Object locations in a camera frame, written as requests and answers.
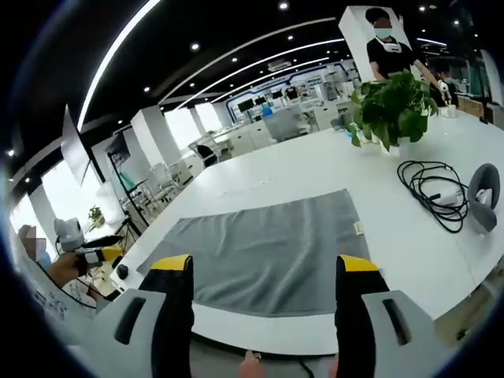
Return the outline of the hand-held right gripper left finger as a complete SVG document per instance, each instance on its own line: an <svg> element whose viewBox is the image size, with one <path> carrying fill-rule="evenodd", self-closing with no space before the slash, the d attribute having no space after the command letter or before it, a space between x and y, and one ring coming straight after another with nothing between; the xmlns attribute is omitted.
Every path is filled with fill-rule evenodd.
<svg viewBox="0 0 504 378"><path fill-rule="evenodd" d="M95 377L189 377L195 321L194 266L189 254L155 262L94 319L84 336Z"/></svg>

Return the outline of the person's left hand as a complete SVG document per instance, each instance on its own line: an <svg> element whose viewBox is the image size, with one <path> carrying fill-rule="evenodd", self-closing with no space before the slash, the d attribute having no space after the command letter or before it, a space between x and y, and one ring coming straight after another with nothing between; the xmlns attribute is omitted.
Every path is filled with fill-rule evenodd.
<svg viewBox="0 0 504 378"><path fill-rule="evenodd" d="M63 253L45 271L59 288L63 288L68 282L75 280L86 272L75 252Z"/></svg>

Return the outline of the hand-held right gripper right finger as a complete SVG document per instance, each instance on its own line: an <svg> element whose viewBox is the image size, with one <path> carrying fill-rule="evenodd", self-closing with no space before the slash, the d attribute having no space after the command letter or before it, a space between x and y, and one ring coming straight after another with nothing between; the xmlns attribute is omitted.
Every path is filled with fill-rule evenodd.
<svg viewBox="0 0 504 378"><path fill-rule="evenodd" d="M401 291L389 289L364 258L336 258L337 377L422 377L435 346L433 320Z"/></svg>

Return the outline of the person's right hand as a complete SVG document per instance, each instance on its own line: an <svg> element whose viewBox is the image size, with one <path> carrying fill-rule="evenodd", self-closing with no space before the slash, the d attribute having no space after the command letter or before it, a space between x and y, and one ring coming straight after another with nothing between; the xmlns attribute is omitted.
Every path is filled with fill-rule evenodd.
<svg viewBox="0 0 504 378"><path fill-rule="evenodd" d="M264 378L265 370L261 367L260 354L247 350L239 367L239 376L242 378ZM329 377L336 378L339 368L339 355L335 354L330 365Z"/></svg>

